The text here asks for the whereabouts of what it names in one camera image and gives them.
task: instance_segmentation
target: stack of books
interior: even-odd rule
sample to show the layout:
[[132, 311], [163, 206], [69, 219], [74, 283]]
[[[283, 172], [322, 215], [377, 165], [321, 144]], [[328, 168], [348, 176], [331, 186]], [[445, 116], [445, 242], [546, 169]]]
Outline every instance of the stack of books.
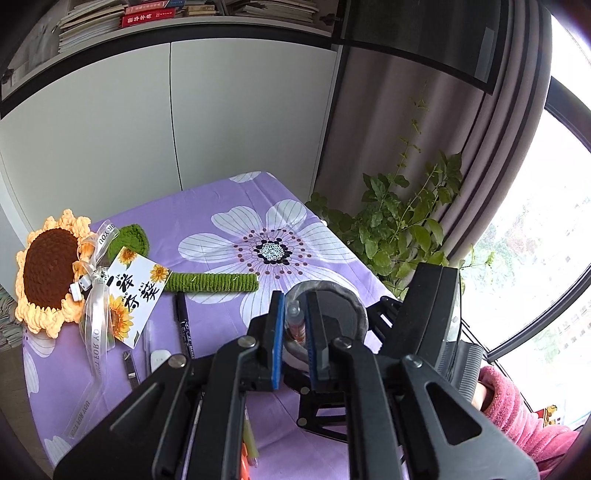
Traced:
[[0, 352], [22, 344], [22, 324], [14, 317], [16, 308], [13, 298], [0, 287]]
[[217, 15], [215, 4], [205, 0], [185, 0], [183, 16], [185, 17], [211, 17]]
[[128, 0], [121, 27], [180, 16], [185, 0]]
[[59, 53], [97, 35], [115, 31], [121, 25], [123, 0], [95, 0], [74, 7], [62, 18]]
[[314, 23], [313, 16], [319, 12], [316, 3], [308, 0], [226, 0], [226, 5], [232, 15], [303, 23]]

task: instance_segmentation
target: black marker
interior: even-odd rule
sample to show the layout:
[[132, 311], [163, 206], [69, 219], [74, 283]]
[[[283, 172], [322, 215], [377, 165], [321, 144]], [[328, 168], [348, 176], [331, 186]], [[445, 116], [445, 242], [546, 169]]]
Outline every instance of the black marker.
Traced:
[[195, 358], [193, 353], [193, 342], [191, 341], [191, 330], [189, 329], [189, 314], [187, 313], [187, 302], [182, 291], [177, 292], [175, 297], [177, 305], [177, 322], [181, 338], [185, 345], [186, 354], [189, 358]]

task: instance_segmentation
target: fuzzy pink sweater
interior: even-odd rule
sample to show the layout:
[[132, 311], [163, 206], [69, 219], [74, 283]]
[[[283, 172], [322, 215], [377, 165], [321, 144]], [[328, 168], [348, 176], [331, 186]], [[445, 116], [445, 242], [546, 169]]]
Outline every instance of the fuzzy pink sweater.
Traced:
[[495, 392], [484, 415], [533, 458], [544, 480], [560, 463], [578, 432], [562, 425], [544, 427], [543, 420], [526, 408], [513, 382], [494, 367], [482, 368], [479, 381]]

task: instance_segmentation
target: gray curtain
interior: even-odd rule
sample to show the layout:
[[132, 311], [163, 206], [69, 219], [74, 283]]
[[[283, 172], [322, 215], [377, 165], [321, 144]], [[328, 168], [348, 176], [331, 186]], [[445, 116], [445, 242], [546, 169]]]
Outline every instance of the gray curtain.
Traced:
[[[550, 83], [550, 14], [536, 0], [513, 0], [508, 21], [493, 95], [409, 60], [351, 49], [315, 187], [330, 207], [359, 210], [362, 173], [395, 171], [404, 149], [400, 136], [421, 147], [420, 154], [410, 152], [404, 175], [411, 187], [402, 193], [419, 185], [438, 150], [461, 151], [460, 195], [434, 217], [446, 233], [452, 264], [466, 255], [519, 171]], [[417, 110], [411, 98], [423, 99], [428, 111]]]

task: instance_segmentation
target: green crochet stem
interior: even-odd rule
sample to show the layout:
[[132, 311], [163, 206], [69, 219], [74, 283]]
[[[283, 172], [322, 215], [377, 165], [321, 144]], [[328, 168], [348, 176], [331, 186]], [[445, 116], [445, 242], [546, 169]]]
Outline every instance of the green crochet stem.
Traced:
[[[137, 223], [119, 229], [107, 249], [107, 257], [112, 262], [123, 247], [133, 250], [143, 257], [148, 256], [150, 243]], [[257, 291], [258, 277], [254, 273], [175, 273], [171, 272], [164, 285], [166, 291], [186, 292], [224, 292]]]
[[257, 291], [254, 273], [175, 273], [171, 272], [165, 291]]

